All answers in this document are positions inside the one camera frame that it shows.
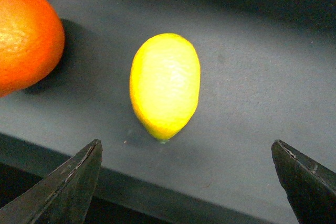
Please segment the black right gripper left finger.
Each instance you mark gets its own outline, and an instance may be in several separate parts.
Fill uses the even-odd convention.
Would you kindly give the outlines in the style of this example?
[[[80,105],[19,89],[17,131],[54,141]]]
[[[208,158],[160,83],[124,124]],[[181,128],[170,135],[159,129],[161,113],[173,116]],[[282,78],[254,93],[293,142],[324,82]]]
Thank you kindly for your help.
[[[93,140],[31,189],[1,208],[1,223],[84,223],[102,162]]]

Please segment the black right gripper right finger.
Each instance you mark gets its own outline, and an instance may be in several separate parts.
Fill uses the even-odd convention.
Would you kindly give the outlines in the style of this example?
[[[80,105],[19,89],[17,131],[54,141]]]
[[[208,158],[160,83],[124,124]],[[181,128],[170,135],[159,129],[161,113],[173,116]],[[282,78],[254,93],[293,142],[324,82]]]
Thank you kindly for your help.
[[[271,153],[298,222],[335,223],[335,172],[281,140]]]

